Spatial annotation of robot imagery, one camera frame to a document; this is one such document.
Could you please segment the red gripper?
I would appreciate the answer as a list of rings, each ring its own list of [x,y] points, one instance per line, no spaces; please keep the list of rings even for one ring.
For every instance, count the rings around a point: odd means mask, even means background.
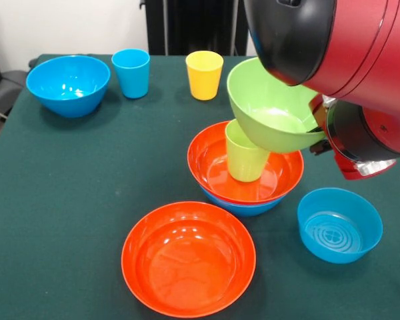
[[[314,155],[332,151],[347,180],[367,179],[396,164],[397,153],[372,133],[360,105],[318,94],[309,102],[309,108],[317,127],[307,133],[325,134],[309,151]]]

